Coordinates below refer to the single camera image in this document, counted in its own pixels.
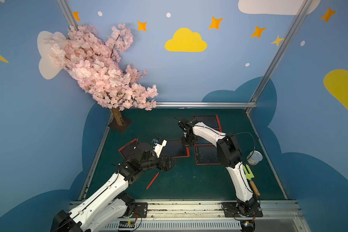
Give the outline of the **colourful scribble red writing tablet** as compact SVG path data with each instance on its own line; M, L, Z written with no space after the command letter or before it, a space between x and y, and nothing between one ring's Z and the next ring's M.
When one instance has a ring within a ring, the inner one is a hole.
M226 134L214 129L205 127L194 127L193 133L198 137L199 144L202 145L217 145L217 141L223 139Z

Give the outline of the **red stylus pair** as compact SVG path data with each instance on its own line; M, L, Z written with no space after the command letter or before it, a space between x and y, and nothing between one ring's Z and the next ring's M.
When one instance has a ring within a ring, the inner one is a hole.
M219 131L221 131L221 132L222 132L222 128L221 128L221 124L220 124L219 117L218 117L218 115L215 115L215 116L216 116L216 119L217 119L217 125L218 125L218 129L219 129Z

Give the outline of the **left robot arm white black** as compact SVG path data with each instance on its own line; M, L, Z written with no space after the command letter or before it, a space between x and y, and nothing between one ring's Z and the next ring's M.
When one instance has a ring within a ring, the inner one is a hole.
M153 145L141 143L133 153L118 165L117 170L94 194L69 212L57 213L53 219L52 232L98 232L110 221L131 215L134 199L124 191L132 185L144 170L172 169L172 159L163 155L167 141L157 140Z

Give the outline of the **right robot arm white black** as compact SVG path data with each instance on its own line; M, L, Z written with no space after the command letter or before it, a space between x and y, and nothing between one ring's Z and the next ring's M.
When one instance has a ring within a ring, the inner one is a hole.
M228 171L236 193L236 205L222 205L223 208L233 215L262 217L257 194L251 190L243 170L242 152L236 136L217 131L198 120L181 119L178 125L184 134L181 138L184 146L194 146L197 138L201 137L217 148L218 160Z

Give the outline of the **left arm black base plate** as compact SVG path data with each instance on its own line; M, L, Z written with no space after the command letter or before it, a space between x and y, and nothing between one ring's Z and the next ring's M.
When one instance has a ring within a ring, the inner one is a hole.
M148 203L147 202L136 202L130 204L123 217L126 218L146 218L148 213Z

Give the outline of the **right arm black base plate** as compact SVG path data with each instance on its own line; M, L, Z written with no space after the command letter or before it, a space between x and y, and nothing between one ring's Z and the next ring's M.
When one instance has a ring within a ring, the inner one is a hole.
M258 203L250 206L246 203L238 202L223 202L221 203L221 209L227 218L238 218L238 217L263 217L262 209Z

